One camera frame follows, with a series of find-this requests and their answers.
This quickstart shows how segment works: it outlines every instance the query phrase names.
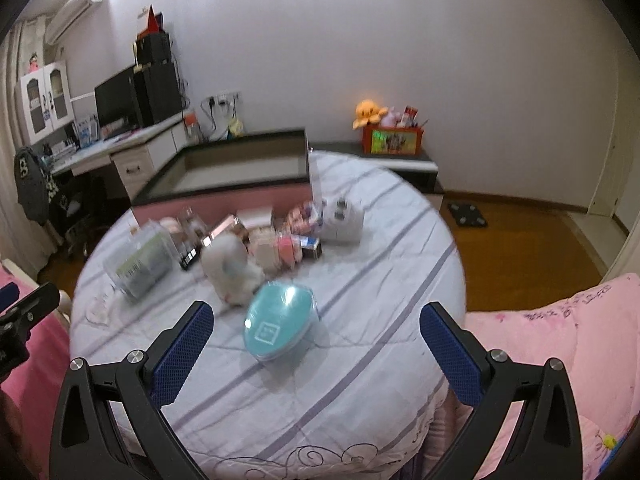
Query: metal screw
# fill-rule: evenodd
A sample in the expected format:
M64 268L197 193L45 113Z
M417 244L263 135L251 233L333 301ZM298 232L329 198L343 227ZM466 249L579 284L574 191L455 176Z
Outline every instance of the metal screw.
M145 353L142 350L134 350L133 352L129 352L129 355L127 355L127 361L132 364L139 363L142 361L144 356Z
M498 363L503 363L509 358L507 352L505 352L504 350L500 350L499 348L491 350L491 352L489 352L489 355L491 356L491 359Z
M82 364L84 364L82 359L76 358L73 361L71 361L69 368L71 368L73 371L76 371L82 368Z
M549 359L549 366L551 366L554 370L558 372L564 368L562 361L560 359L556 359L555 357Z

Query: pink storage box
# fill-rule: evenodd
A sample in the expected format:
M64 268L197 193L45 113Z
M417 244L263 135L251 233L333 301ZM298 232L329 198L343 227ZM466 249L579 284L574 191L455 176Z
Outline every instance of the pink storage box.
M208 224L239 209L273 207L284 216L313 200L304 130L255 134L188 146L132 200L139 225L190 207Z

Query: red storage box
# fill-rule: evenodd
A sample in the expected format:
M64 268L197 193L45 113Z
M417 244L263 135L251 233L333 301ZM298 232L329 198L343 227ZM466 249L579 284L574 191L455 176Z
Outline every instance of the red storage box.
M362 149L380 155L418 155L422 147L422 128L382 128L367 124L362 129Z

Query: computer monitor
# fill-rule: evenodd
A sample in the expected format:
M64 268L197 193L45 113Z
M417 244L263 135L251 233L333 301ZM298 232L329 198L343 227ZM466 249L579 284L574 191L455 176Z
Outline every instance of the computer monitor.
M106 137L139 127L133 85L133 65L95 87L95 105L100 127L122 120Z

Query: white stuffed toy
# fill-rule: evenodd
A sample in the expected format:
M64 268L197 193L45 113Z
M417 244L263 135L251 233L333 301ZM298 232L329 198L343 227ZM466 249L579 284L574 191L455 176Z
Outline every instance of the white stuffed toy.
M203 248L202 269L220 299L248 306L265 280L264 272L249 259L246 247L234 234L222 233Z
M325 242L358 243L362 238L364 209L359 202L341 196L323 200L319 238Z

